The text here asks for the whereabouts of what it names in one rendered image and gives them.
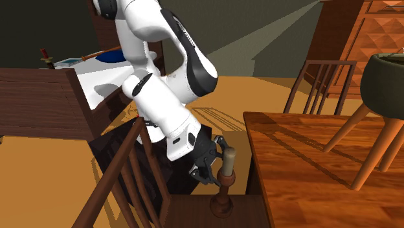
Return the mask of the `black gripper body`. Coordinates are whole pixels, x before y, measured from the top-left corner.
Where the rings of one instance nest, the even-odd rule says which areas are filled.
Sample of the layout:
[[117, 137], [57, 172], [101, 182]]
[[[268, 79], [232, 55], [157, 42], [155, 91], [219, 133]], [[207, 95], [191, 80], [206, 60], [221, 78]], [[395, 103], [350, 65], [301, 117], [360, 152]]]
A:
[[188, 154], [188, 160], [192, 162], [189, 172], [200, 169], [206, 173], [212, 171], [211, 165], [216, 159], [216, 145], [212, 140], [212, 128], [201, 125], [201, 129], [197, 135], [194, 149]]

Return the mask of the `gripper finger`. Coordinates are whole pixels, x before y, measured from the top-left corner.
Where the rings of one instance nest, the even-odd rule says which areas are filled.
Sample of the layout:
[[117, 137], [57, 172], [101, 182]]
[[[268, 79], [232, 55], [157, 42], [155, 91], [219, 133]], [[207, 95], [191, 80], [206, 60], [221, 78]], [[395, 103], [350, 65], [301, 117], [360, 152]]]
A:
[[213, 176], [211, 166], [198, 167], [194, 165], [192, 169], [189, 171], [189, 174], [191, 177], [198, 180], [200, 183], [204, 185], [212, 183], [218, 187], [221, 186], [219, 181]]
[[225, 140], [225, 138], [222, 135], [217, 135], [214, 138], [214, 142], [220, 146], [221, 148], [221, 153], [216, 152], [216, 157], [222, 158], [223, 157], [223, 153], [225, 151], [226, 148], [228, 148], [228, 144]]

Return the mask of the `brown candlestick with beige candle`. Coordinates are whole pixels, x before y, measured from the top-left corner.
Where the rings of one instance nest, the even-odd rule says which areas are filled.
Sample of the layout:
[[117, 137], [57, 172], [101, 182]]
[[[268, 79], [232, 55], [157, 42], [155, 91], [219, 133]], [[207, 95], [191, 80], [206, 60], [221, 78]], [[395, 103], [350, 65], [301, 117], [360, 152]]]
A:
[[217, 178], [221, 186], [219, 192], [211, 198], [210, 210], [218, 218], [228, 218], [233, 209], [232, 200], [229, 197], [229, 187], [235, 182], [234, 162], [236, 150], [227, 147], [223, 152], [223, 164], [219, 169]]

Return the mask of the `dark robot stand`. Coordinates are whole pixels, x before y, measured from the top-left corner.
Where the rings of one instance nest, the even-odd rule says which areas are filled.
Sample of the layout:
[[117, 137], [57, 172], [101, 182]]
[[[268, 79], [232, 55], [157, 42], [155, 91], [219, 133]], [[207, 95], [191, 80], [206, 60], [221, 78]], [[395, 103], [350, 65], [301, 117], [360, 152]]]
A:
[[[118, 152], [121, 144], [129, 133], [136, 119], [122, 124], [121, 126], [99, 136], [89, 142], [89, 147], [101, 169], [105, 172]], [[190, 174], [193, 162], [184, 158], [171, 162], [166, 157], [166, 139], [152, 144], [152, 152], [155, 153], [157, 162], [163, 174], [166, 186], [171, 194], [191, 194], [199, 184]], [[162, 205], [162, 196], [157, 182], [150, 168], [144, 147], [141, 143], [135, 143], [135, 151], [139, 162], [139, 168], [144, 181], [144, 187], [152, 202], [153, 208], [159, 214]]]

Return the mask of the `brown wooden spindle chair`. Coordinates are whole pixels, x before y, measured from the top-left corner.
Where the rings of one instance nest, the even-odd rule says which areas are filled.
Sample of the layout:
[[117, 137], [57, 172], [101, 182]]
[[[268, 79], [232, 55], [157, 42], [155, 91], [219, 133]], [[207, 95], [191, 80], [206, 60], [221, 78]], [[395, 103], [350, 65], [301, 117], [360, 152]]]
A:
[[[156, 213], [139, 168], [135, 140], [141, 137], [144, 150], [163, 198]], [[164, 181], [145, 121], [139, 117], [122, 146], [87, 200], [72, 228], [93, 228], [109, 194], [113, 194], [129, 228], [271, 228], [261, 194], [230, 195], [233, 203], [228, 218], [210, 210], [209, 195], [170, 194]]]

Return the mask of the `orange-brown wooden table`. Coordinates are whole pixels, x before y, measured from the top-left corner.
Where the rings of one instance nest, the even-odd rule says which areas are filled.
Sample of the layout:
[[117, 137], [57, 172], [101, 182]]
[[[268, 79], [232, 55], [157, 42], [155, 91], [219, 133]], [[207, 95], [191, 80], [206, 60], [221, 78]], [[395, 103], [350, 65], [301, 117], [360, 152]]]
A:
[[404, 228], [404, 148], [386, 172], [350, 185], [384, 122], [363, 119], [332, 150], [345, 116], [245, 112], [253, 161], [273, 228]]

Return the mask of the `blue oval cushion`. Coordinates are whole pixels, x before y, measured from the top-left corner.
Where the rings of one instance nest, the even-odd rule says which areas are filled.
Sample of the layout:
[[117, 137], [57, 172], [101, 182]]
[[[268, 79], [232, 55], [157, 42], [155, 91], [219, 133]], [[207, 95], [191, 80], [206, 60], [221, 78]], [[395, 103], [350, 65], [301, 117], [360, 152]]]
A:
[[95, 59], [104, 63], [120, 63], [126, 61], [121, 49], [104, 52], [96, 56]]

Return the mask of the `dark slatted chair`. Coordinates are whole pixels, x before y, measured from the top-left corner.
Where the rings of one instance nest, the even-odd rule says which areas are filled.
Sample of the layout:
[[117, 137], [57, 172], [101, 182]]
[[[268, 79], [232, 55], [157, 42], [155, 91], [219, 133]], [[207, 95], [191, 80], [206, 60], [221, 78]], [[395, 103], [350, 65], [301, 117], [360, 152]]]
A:
[[320, 115], [323, 105], [325, 103], [325, 99], [330, 93], [330, 88], [333, 83], [333, 79], [335, 78], [335, 75], [337, 74], [339, 67], [344, 67], [345, 65], [348, 65], [349, 70], [346, 79], [344, 81], [344, 84], [342, 86], [341, 93], [339, 95], [339, 100], [334, 111], [334, 115], [340, 115], [342, 112], [344, 101], [346, 100], [346, 96], [348, 95], [348, 90], [352, 81], [352, 77], [354, 75], [354, 69], [356, 67], [356, 63], [357, 63], [356, 61], [347, 61], [347, 60], [306, 60], [302, 69], [299, 72], [299, 75], [295, 80], [295, 83], [293, 84], [293, 87], [291, 88], [291, 92], [287, 99], [283, 113], [289, 113], [295, 94], [298, 90], [298, 87], [302, 79], [304, 78], [304, 75], [307, 72], [308, 67], [310, 65], [318, 65], [319, 68], [317, 69], [316, 77], [313, 81], [313, 84], [311, 85], [311, 90], [302, 113], [303, 114], [308, 113], [308, 108], [309, 105], [311, 104], [311, 99], [314, 94], [314, 90], [317, 90], [309, 113], [310, 114], [314, 113], [319, 96], [322, 93], [322, 99], [317, 109], [317, 114]]

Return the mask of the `pale blue flat book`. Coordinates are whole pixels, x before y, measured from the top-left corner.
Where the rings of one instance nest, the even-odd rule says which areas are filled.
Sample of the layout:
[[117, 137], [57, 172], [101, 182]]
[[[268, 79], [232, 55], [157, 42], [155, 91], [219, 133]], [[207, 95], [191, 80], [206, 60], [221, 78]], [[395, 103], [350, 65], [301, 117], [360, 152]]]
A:
[[68, 58], [59, 62], [55, 62], [54, 66], [55, 67], [72, 67], [80, 62], [82, 62], [83, 60], [81, 58]]

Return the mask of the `dark green stool, wooden legs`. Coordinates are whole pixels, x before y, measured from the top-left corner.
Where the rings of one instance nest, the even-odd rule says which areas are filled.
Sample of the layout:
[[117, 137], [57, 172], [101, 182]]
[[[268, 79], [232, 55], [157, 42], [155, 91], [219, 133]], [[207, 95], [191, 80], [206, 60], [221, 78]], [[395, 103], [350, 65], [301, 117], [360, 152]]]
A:
[[329, 152], [368, 113], [383, 117], [385, 125], [359, 169], [351, 189], [360, 190], [377, 166], [385, 172], [404, 145], [404, 53], [379, 53], [370, 57], [363, 71], [363, 103], [323, 148]]

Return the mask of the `brown bed with white sheet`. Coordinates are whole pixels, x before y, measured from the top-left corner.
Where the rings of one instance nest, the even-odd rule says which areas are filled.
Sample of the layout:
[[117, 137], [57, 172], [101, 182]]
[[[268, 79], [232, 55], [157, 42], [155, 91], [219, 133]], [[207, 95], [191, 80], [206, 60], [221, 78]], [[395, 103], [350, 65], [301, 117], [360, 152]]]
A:
[[122, 90], [128, 62], [94, 58], [53, 64], [112, 48], [115, 25], [92, 0], [0, 0], [0, 135], [92, 141], [130, 101]]

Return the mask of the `red and gold sword hilt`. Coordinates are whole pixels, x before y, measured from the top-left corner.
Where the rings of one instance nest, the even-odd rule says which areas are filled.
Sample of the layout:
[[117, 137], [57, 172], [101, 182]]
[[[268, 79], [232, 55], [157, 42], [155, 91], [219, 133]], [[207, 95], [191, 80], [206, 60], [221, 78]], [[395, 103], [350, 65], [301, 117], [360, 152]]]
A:
[[46, 49], [41, 48], [40, 51], [41, 51], [41, 53], [43, 55], [43, 58], [41, 60], [44, 61], [47, 64], [47, 67], [49, 69], [55, 69], [55, 66], [54, 66], [54, 64], [52, 62], [52, 57], [49, 57], [49, 55], [47, 54]]

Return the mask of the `wooden cabinet with diamond pattern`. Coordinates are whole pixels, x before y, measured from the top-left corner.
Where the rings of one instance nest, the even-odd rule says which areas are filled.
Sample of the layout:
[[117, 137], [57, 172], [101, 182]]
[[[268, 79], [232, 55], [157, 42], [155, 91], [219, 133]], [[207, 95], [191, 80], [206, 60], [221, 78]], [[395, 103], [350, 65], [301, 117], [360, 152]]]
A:
[[324, 1], [307, 59], [356, 61], [348, 98], [359, 98], [373, 54], [404, 48], [404, 0]]

